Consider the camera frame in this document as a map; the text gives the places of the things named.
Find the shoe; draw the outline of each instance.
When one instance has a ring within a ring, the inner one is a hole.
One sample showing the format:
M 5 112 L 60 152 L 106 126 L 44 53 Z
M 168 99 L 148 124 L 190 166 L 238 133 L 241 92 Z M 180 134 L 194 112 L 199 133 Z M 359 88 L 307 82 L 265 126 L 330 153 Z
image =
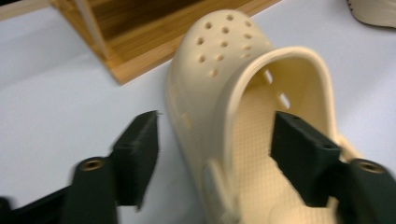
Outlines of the shoe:
M 361 22 L 396 28 L 396 0 L 347 0 L 352 15 Z
M 213 12 L 181 41 L 165 94 L 209 223 L 334 223 L 331 208 L 304 206 L 269 156 L 277 110 L 345 147 L 346 160 L 359 155 L 336 130 L 329 72 L 315 52 L 275 49 L 248 16 Z

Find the textured insole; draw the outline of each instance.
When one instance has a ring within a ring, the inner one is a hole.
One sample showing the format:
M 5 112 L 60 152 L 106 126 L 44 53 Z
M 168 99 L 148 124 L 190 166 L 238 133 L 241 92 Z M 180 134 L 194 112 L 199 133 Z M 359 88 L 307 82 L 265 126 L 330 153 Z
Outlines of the textured insole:
M 277 102 L 254 77 L 242 97 L 233 129 L 233 168 L 242 223 L 335 223 L 333 210 L 304 206 L 269 156 Z

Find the white table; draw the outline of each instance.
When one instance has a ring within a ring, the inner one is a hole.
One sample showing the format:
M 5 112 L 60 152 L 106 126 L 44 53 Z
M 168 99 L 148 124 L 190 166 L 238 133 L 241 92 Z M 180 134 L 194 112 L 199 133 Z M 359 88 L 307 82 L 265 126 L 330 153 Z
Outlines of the white table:
M 307 46 L 332 74 L 338 128 L 396 173 L 396 29 L 357 22 L 343 0 L 284 0 L 253 17 L 277 47 Z M 161 154 L 141 212 L 121 223 L 205 223 L 164 104 L 164 63 L 119 86 L 53 8 L 0 21 L 0 194 L 22 206 L 106 156 L 131 120 L 159 110 Z

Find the wooden shelf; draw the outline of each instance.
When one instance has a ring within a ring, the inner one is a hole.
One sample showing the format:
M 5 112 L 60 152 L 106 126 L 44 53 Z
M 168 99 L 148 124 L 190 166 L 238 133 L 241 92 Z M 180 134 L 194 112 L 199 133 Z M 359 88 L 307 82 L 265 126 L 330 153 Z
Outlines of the wooden shelf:
M 124 84 L 171 59 L 194 22 L 219 9 L 253 15 L 279 0 L 52 0 Z

